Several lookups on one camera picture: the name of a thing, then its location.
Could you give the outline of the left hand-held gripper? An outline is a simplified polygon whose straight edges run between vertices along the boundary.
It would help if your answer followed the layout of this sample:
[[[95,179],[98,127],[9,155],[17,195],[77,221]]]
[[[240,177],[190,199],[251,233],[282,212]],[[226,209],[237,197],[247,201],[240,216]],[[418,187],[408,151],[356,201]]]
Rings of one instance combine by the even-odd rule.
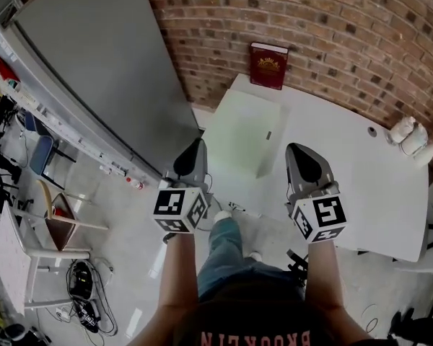
[[[167,233],[193,234],[209,209],[207,147],[196,138],[159,182],[153,220]]]

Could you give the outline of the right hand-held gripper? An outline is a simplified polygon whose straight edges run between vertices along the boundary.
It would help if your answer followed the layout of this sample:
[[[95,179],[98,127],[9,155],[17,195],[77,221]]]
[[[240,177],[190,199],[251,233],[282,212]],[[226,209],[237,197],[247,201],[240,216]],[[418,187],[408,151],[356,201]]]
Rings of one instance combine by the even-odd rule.
[[[286,148],[288,180],[294,190],[299,186],[321,187],[302,198],[294,194],[286,204],[289,217],[308,244],[339,237],[348,224],[343,198],[328,161],[313,149],[299,143]]]

